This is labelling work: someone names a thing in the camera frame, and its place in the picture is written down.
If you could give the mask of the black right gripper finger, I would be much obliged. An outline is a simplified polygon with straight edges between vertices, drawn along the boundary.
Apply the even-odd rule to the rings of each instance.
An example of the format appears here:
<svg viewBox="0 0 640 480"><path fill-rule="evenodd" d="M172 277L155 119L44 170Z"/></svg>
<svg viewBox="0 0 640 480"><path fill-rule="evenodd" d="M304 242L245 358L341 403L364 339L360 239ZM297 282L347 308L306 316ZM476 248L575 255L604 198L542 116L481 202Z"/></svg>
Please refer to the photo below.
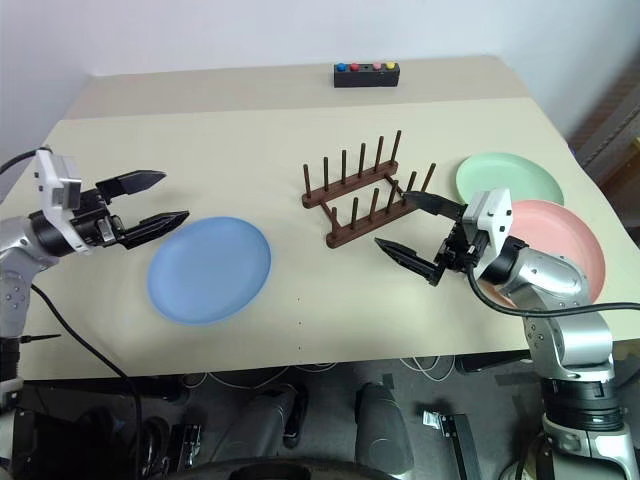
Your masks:
<svg viewBox="0 0 640 480"><path fill-rule="evenodd" d="M421 258L415 250L390 240L374 239L377 246L401 267L423 277L431 286L437 286L444 266Z"/></svg>
<svg viewBox="0 0 640 480"><path fill-rule="evenodd" d="M466 210L465 204L427 192L408 191L404 193L403 199L431 215L441 215L454 221L459 221Z"/></svg>

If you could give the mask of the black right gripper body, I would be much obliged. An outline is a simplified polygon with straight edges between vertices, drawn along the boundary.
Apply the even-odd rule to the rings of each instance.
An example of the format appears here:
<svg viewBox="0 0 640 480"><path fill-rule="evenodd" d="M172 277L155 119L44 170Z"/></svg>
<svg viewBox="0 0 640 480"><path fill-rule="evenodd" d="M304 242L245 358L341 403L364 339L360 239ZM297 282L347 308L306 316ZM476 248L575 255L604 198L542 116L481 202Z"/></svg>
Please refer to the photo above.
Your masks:
<svg viewBox="0 0 640 480"><path fill-rule="evenodd" d="M472 227L471 239L468 239L466 227L468 224L456 221L443 241L434 259L437 275L442 275L445 270L466 273L479 264L489 244L489 234Z"/></svg>

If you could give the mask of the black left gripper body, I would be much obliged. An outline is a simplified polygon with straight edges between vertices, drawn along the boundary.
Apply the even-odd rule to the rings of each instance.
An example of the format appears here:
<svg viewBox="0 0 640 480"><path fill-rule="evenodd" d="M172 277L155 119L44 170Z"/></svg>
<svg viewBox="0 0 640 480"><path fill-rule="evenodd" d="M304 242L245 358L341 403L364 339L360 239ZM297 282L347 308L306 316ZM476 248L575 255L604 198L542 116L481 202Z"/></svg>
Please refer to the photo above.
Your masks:
<svg viewBox="0 0 640 480"><path fill-rule="evenodd" d="M90 247L122 245L125 228L118 215L109 211L111 197L103 188L81 193L79 207L73 211L71 224Z"/></svg>

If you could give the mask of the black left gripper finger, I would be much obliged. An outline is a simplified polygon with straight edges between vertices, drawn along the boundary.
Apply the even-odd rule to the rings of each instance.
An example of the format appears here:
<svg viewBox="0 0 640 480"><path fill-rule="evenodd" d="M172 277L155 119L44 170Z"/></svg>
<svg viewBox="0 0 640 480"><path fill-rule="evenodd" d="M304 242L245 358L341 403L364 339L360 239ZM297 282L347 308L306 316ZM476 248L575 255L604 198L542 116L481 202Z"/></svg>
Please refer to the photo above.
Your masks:
<svg viewBox="0 0 640 480"><path fill-rule="evenodd" d="M137 226L125 229L119 244L130 250L149 243L177 229L190 215L188 210L164 212L141 220Z"/></svg>
<svg viewBox="0 0 640 480"><path fill-rule="evenodd" d="M133 195L151 188L166 177L157 170L135 170L96 183L102 199L110 203L113 198Z"/></svg>

